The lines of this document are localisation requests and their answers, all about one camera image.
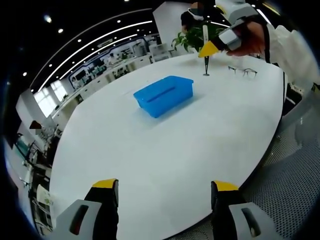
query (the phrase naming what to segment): white sleeve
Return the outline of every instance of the white sleeve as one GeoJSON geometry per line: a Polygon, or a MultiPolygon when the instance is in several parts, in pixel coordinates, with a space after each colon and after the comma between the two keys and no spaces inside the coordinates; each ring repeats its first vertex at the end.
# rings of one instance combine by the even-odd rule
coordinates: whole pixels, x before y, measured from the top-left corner
{"type": "Polygon", "coordinates": [[[320,84],[317,61],[304,38],[284,26],[267,25],[270,37],[270,62],[278,63],[289,82],[309,81],[320,84]]]}

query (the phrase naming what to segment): monitor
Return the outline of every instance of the monitor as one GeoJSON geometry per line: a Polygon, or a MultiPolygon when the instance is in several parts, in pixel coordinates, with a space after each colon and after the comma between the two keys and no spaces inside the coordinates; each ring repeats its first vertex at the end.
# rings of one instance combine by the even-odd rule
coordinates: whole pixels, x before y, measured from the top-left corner
{"type": "Polygon", "coordinates": [[[105,63],[104,63],[103,61],[101,61],[100,58],[98,58],[98,59],[96,59],[96,60],[93,61],[93,65],[94,65],[95,67],[101,67],[101,66],[103,66],[104,64],[105,64],[105,63]]]}
{"type": "Polygon", "coordinates": [[[87,75],[87,73],[86,73],[86,71],[85,70],[82,70],[80,73],[78,73],[76,76],[75,76],[75,78],[79,81],[79,80],[81,80],[84,76],[86,76],[87,75]]]}

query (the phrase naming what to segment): round white table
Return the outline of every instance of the round white table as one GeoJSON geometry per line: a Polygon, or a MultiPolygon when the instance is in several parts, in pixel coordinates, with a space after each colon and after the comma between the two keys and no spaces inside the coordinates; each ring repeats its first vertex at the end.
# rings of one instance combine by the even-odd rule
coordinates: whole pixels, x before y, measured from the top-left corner
{"type": "Polygon", "coordinates": [[[283,72],[250,56],[194,54],[108,84],[73,112],[50,182],[51,217],[100,180],[119,179],[117,239],[162,240],[211,213],[211,181],[241,186],[266,152],[283,107],[283,72]],[[228,66],[257,71],[254,79],[228,66]],[[155,119],[133,94],[164,77],[194,80],[194,96],[155,119]]]}

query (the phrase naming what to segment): yellow triangle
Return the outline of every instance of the yellow triangle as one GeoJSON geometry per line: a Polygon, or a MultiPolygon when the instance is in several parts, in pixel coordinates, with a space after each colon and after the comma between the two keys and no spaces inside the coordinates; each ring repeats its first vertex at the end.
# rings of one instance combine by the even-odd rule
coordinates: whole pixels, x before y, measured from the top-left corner
{"type": "Polygon", "coordinates": [[[232,183],[225,182],[225,181],[214,181],[217,188],[218,192],[221,191],[238,191],[238,187],[232,183]]]}
{"type": "Polygon", "coordinates": [[[99,189],[112,189],[114,187],[115,181],[117,181],[117,179],[115,178],[98,181],[92,187],[99,188],[99,189]]]}
{"type": "Polygon", "coordinates": [[[212,43],[212,41],[208,41],[199,52],[199,58],[208,57],[216,54],[217,52],[219,52],[219,49],[212,43]]]}

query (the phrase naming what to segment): window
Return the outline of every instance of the window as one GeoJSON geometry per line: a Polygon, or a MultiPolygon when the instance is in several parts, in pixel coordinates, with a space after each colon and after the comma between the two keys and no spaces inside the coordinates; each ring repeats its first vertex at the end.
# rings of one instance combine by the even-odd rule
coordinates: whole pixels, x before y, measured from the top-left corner
{"type": "Polygon", "coordinates": [[[34,98],[46,118],[57,106],[53,98],[50,96],[48,89],[46,88],[43,88],[40,92],[37,92],[34,95],[34,98]]]}
{"type": "Polygon", "coordinates": [[[64,96],[67,95],[67,92],[64,86],[62,86],[61,81],[55,81],[54,83],[51,83],[51,87],[56,97],[59,99],[60,102],[62,102],[64,99],[64,96]]]}

